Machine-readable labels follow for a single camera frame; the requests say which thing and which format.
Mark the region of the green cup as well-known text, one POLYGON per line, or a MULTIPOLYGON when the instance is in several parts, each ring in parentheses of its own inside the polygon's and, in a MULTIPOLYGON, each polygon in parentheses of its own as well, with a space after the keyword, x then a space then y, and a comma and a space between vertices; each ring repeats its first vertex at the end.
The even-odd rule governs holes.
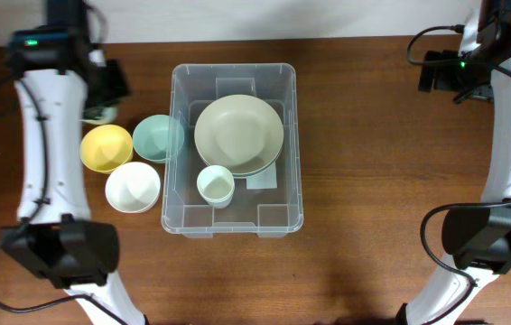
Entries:
POLYGON ((117 117, 116 107, 91 107, 83 111, 81 121, 91 125, 106 125, 117 117))

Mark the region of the white cup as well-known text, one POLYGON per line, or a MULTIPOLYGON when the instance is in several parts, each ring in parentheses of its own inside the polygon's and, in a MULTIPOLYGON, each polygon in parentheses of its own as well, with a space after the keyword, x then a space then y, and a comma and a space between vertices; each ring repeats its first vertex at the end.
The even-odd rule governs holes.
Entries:
POLYGON ((220 199, 234 194, 235 180, 232 173, 220 165, 210 165, 204 168, 196 181, 200 196, 220 199))

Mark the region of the grey translucent cup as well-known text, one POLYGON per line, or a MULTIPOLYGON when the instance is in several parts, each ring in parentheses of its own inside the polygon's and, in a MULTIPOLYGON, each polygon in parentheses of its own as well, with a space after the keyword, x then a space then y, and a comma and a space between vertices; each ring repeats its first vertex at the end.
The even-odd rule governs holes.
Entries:
POLYGON ((214 209, 224 209, 227 207, 233 198, 232 194, 227 195, 226 197, 220 199, 212 199, 206 196, 203 196, 203 199, 214 209))

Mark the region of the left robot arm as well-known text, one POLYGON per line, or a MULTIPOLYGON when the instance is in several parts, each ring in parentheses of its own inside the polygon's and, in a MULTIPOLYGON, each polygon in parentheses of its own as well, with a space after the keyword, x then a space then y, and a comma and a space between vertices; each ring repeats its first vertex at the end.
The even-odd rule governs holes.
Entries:
POLYGON ((15 32, 7 64, 23 118, 23 194, 18 223, 0 251, 78 302, 96 324, 144 324, 118 273, 114 226, 91 219, 80 142, 84 123, 103 125, 129 93, 116 60, 93 37, 94 6, 49 1, 46 21, 15 32))

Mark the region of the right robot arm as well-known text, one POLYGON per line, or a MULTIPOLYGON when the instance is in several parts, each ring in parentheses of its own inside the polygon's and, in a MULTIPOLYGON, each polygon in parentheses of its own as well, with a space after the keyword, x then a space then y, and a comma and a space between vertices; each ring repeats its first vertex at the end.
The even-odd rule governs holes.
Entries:
POLYGON ((430 281, 395 316, 398 324, 454 324, 473 298, 511 270, 511 0, 485 0, 457 24, 456 51, 428 51, 417 61, 418 88, 454 93, 454 102, 494 107, 488 178, 478 203, 451 203, 442 214, 442 255, 430 281))

